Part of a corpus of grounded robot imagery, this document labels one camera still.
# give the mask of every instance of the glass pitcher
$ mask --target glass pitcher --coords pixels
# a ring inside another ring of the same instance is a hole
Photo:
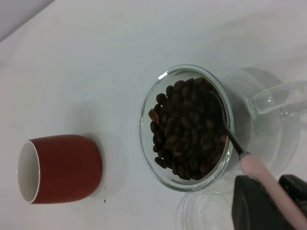
[[[225,194],[233,191],[235,177],[242,174],[238,155],[229,140],[216,167],[199,181],[181,180],[171,170],[162,169],[154,162],[148,112],[156,104],[156,95],[164,93],[168,85],[174,85],[178,80],[198,77],[206,78],[219,92],[228,126],[235,132],[241,145],[257,155],[274,175],[280,173],[291,157],[289,152],[294,152],[295,142],[289,140],[295,137],[294,133],[298,135],[298,123],[293,115],[305,110],[304,106],[297,104],[307,99],[307,82],[297,81],[265,89],[260,82],[241,71],[232,72],[231,76],[219,76],[218,79],[201,67],[178,65],[158,77],[141,108],[140,144],[154,177],[165,186],[182,192]]]

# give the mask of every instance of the cup rim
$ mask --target cup rim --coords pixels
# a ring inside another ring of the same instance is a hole
[[[222,84],[220,83],[220,81],[211,72],[209,72],[208,70],[206,70],[202,67],[192,65],[192,64],[181,64],[181,65],[173,66],[173,67],[167,69],[166,71],[164,71],[162,74],[160,74],[158,76],[158,78],[150,86],[149,90],[146,93],[145,99],[142,102],[141,111],[139,113],[140,117],[139,117],[138,135],[139,135],[139,144],[140,144],[143,159],[145,160],[146,165],[150,169],[150,172],[152,173],[152,175],[160,183],[162,183],[166,187],[171,188],[173,190],[180,191],[180,192],[195,192],[195,191],[199,191],[199,190],[211,185],[212,183],[214,183],[222,175],[222,173],[226,169],[226,166],[228,165],[228,163],[230,161],[232,151],[233,151],[233,145],[230,142],[228,137],[227,137],[227,140],[226,140],[224,151],[222,153],[222,156],[221,156],[219,162],[211,170],[211,172],[208,175],[203,177],[201,180],[196,181],[196,183],[194,183],[194,184],[190,184],[190,185],[178,184],[178,186],[174,186],[174,185],[169,184],[168,182],[163,180],[158,175],[158,173],[155,172],[155,170],[151,166],[150,161],[146,157],[145,149],[144,149],[144,146],[143,146],[143,143],[142,143],[144,141],[144,140],[142,140],[142,119],[143,119],[143,116],[145,115],[144,110],[145,110],[145,106],[147,104],[148,98],[151,96],[152,92],[154,91],[156,86],[162,81],[163,78],[165,78],[166,76],[168,76],[170,74],[184,72],[184,71],[191,71],[191,72],[196,72],[198,74],[201,74],[219,92],[221,99],[223,101],[223,105],[226,108],[225,111],[226,111],[226,118],[227,118],[228,126],[230,127],[231,131],[234,132],[234,129],[235,129],[234,126],[235,125],[234,125],[233,109],[232,109],[232,106],[231,106],[231,103],[230,103],[230,100],[229,100],[229,96],[227,95],[227,92],[224,89],[224,87],[222,86]]]
[[[25,146],[28,146],[28,145],[31,145],[32,148],[34,149],[34,151],[35,151],[35,153],[36,153],[36,157],[37,157],[37,164],[38,164],[38,184],[37,184],[37,188],[36,188],[35,195],[34,195],[33,199],[30,200],[30,201],[28,201],[28,200],[24,197],[24,192],[22,191],[21,186],[20,186],[20,177],[19,177],[20,174],[18,173],[18,171],[20,170],[20,164],[21,164],[20,159],[21,159],[21,155],[23,154],[23,148],[25,148]],[[40,164],[39,164],[39,157],[38,157],[38,153],[37,153],[36,147],[35,147],[35,145],[33,144],[33,142],[32,142],[31,140],[27,140],[27,141],[23,144],[23,146],[21,147],[21,150],[20,150],[20,152],[19,152],[19,157],[18,157],[18,164],[17,164],[16,175],[17,175],[17,181],[18,181],[19,191],[20,191],[20,193],[21,193],[23,199],[24,199],[27,203],[29,203],[29,204],[33,203],[33,202],[35,201],[36,197],[37,197],[38,190],[39,190],[39,186],[40,186]]]

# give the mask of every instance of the glass handle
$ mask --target glass handle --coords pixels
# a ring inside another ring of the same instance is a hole
[[[283,116],[305,112],[307,102],[307,81],[299,80],[266,89],[248,99],[253,117],[281,109]]]

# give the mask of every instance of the black object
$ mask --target black object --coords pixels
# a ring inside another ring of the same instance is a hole
[[[236,177],[232,219],[235,230],[294,230],[262,184],[248,176]]]

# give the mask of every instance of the glass bowl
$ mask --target glass bowl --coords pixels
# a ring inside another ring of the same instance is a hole
[[[217,163],[217,165],[212,169],[212,171],[201,178],[200,180],[182,180],[177,175],[173,175],[172,170],[169,168],[161,168],[154,161],[157,157],[157,153],[153,151],[153,133],[150,129],[151,119],[148,116],[148,112],[154,108],[157,104],[156,96],[159,93],[165,93],[168,85],[174,85],[179,80],[188,80],[190,78],[203,77],[209,81],[214,88],[218,91],[221,96],[222,102],[225,107],[225,115],[227,118],[227,124],[234,132],[234,117],[233,110],[229,101],[229,98],[224,90],[223,86],[219,80],[213,76],[209,71],[194,65],[178,65],[174,66],[164,73],[162,73],[155,83],[151,86],[148,91],[141,108],[140,122],[139,122],[139,135],[140,135],[140,145],[143,152],[146,164],[149,166],[153,176],[166,187],[173,190],[181,192],[194,192],[199,191],[213,182],[215,182],[225,170],[231,154],[233,146],[229,139],[227,138],[223,154]]]

